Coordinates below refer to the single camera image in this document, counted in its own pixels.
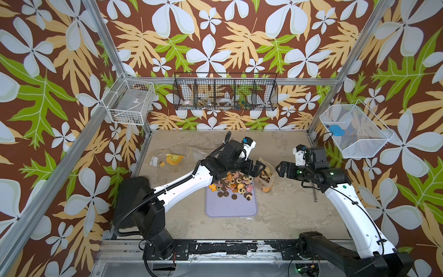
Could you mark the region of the clear bag of cookies back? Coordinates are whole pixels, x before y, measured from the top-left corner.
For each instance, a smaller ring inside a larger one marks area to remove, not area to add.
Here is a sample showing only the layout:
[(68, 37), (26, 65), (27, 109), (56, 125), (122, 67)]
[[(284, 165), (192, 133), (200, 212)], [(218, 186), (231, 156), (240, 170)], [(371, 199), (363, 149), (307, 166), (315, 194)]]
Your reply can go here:
[(254, 185), (264, 193), (269, 193), (273, 187), (275, 170), (272, 165), (264, 159), (260, 158), (258, 161), (265, 165), (265, 169), (254, 179)]

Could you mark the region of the ziploc bag with cookies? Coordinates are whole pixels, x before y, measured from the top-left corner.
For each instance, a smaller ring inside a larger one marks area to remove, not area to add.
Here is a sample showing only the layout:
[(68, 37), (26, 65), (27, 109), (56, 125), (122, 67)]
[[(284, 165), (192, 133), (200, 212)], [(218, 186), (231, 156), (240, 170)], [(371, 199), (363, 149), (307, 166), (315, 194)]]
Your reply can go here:
[(172, 153), (169, 149), (154, 152), (148, 159), (149, 165), (160, 169), (168, 169), (179, 166), (188, 156)]

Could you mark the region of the clear bag of donuts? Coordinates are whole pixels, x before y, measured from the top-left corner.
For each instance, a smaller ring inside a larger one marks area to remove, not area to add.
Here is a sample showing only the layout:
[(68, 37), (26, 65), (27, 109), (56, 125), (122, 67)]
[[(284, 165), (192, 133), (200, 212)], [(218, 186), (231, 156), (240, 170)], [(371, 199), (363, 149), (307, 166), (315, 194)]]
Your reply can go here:
[(213, 150), (187, 147), (189, 165), (195, 166), (199, 160), (205, 159)]

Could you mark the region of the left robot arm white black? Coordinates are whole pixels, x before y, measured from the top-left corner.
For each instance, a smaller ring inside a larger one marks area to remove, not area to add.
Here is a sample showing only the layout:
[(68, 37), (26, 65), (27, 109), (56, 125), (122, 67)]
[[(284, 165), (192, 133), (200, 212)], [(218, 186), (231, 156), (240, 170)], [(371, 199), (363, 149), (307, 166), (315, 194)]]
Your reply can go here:
[(256, 142), (250, 137), (232, 140), (228, 132), (223, 144), (196, 163), (192, 172), (166, 185), (141, 187), (132, 208), (125, 211), (114, 223), (118, 237), (140, 235), (153, 246), (162, 260), (170, 258), (176, 249), (175, 241), (166, 229), (166, 212), (195, 191), (227, 177), (228, 173), (241, 172), (251, 177), (259, 176), (265, 165), (249, 159)]

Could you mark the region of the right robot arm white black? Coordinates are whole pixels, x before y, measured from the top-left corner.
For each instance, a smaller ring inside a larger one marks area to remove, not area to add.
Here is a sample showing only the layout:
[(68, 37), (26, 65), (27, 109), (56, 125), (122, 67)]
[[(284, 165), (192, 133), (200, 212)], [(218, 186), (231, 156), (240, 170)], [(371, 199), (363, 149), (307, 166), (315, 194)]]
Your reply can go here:
[(405, 277), (412, 269), (410, 255), (399, 252), (377, 227), (342, 169), (280, 162), (276, 172), (279, 177), (315, 184), (338, 211), (356, 247), (349, 250), (319, 232), (305, 232), (297, 243), (300, 256), (326, 260), (348, 277)]

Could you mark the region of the pile of poured cookies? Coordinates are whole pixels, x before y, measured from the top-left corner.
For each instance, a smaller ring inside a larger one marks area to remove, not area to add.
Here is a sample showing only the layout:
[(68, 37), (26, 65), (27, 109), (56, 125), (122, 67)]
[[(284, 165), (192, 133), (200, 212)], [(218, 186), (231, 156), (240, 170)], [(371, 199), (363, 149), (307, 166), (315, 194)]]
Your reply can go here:
[(217, 197), (230, 197), (233, 200), (240, 196), (247, 201), (252, 201), (254, 197), (253, 177), (240, 173), (228, 173), (226, 177), (207, 187), (209, 192)]

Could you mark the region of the metal rod tool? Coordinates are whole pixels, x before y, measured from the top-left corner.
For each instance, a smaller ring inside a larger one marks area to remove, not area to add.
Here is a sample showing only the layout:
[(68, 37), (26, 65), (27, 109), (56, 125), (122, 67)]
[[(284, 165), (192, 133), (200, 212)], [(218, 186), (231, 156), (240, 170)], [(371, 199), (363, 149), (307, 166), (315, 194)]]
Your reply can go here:
[(317, 203), (318, 202), (318, 198), (317, 198), (317, 188), (313, 186), (313, 198), (314, 198), (314, 202)]

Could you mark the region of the lavender plastic tray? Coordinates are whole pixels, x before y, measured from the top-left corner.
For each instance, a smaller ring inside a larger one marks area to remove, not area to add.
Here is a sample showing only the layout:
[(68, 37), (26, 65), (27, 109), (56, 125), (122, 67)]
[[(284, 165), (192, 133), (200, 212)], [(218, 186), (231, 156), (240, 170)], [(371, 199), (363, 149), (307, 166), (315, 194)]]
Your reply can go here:
[(205, 213), (210, 218), (254, 217), (258, 213), (256, 190), (254, 187), (252, 201), (240, 196), (233, 200), (230, 197), (217, 197), (205, 188)]

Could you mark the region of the blue object in basket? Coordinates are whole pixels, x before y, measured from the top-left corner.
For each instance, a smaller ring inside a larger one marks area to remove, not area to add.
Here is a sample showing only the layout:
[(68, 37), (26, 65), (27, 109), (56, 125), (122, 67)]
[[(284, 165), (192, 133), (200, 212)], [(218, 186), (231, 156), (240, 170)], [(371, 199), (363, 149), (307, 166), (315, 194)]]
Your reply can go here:
[(345, 130), (342, 127), (340, 127), (339, 125), (330, 125), (328, 127), (328, 130), (332, 136), (341, 137), (346, 134)]

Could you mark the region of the white mesh basket right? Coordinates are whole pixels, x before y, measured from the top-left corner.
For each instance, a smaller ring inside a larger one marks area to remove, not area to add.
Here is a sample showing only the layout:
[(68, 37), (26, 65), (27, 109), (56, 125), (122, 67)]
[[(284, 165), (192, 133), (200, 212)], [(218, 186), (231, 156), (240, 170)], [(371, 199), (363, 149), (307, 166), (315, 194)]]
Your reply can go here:
[(332, 136), (345, 159), (374, 158), (394, 136), (380, 117), (359, 100), (355, 104), (334, 104), (320, 115), (320, 121), (329, 133), (330, 125), (339, 125), (346, 134)]

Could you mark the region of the black tool case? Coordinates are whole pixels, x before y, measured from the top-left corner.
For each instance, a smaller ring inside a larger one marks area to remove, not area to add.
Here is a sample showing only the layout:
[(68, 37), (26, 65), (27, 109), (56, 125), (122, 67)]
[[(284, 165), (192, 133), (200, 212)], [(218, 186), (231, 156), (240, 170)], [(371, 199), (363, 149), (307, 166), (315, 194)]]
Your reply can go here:
[(151, 189), (150, 182), (146, 177), (132, 177), (122, 181), (118, 189), (117, 202), (114, 207), (113, 225), (124, 216), (131, 208), (141, 202), (139, 192), (146, 194)]

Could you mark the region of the black mounting rail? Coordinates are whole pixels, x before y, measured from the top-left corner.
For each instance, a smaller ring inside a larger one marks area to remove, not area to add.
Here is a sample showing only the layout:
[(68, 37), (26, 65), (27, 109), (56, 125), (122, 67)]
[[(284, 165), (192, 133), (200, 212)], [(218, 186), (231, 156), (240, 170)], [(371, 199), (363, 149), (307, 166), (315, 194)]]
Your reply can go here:
[(191, 255), (247, 256), (250, 253), (275, 253), (283, 260), (308, 258), (299, 253), (298, 240), (175, 240), (166, 260), (188, 261)]

